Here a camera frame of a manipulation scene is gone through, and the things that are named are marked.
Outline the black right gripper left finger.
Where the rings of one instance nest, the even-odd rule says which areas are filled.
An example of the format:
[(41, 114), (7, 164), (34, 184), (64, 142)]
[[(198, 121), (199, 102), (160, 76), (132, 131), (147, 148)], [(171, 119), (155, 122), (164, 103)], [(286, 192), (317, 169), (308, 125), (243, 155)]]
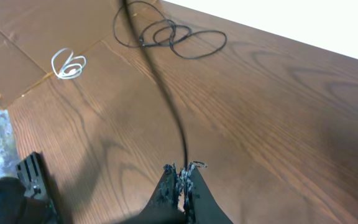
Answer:
[(163, 174), (142, 211), (129, 219), (134, 224), (185, 223), (185, 214), (178, 209), (177, 172), (174, 165), (163, 167)]

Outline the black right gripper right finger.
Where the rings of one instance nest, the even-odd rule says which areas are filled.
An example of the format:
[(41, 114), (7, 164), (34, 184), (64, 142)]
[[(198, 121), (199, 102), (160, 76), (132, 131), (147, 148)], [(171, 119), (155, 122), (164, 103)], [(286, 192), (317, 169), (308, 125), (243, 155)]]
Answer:
[(207, 168), (207, 165), (193, 161), (188, 165), (187, 170), (181, 170), (186, 223), (233, 224), (215, 201), (199, 168)]

